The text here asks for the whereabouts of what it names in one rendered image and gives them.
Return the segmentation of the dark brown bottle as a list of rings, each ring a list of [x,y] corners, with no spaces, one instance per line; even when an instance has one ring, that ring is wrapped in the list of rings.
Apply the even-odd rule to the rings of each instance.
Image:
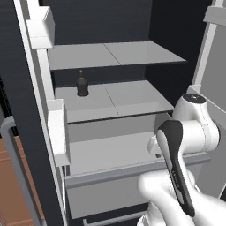
[[[88,82],[84,78],[82,70],[79,71],[79,78],[77,79],[76,86],[77,86],[77,96],[84,97],[89,95]]]

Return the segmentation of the grey fridge shelf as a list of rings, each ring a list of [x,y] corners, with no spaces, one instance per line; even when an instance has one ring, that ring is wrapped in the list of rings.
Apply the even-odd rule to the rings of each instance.
[[[185,61],[153,41],[56,45],[48,57],[51,70]]]
[[[147,80],[92,85],[89,96],[78,97],[76,87],[57,88],[69,123],[171,111],[174,107]]]

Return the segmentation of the grey fridge drawer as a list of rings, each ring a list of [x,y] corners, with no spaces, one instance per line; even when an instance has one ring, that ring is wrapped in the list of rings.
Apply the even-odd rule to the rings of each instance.
[[[164,170],[161,152],[147,151],[166,113],[77,124],[70,130],[71,164],[65,186],[73,219],[146,204],[138,178]]]

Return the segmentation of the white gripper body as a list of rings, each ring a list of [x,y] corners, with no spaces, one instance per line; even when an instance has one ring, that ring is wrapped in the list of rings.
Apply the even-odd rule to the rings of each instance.
[[[150,154],[154,154],[157,158],[160,158],[162,156],[162,151],[158,146],[157,138],[156,136],[152,136],[150,140],[147,143],[147,151]]]

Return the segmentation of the black fridge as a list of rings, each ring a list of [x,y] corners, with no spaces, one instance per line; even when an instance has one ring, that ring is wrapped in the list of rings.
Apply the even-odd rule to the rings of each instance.
[[[53,11],[55,45],[153,41],[181,63],[84,70],[90,84],[147,79],[174,105],[192,83],[212,0],[39,0]]]

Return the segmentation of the brown wooden cabinet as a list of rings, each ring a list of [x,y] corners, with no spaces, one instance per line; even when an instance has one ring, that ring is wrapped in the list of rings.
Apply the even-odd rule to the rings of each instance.
[[[0,139],[0,223],[3,226],[34,226],[2,139]]]

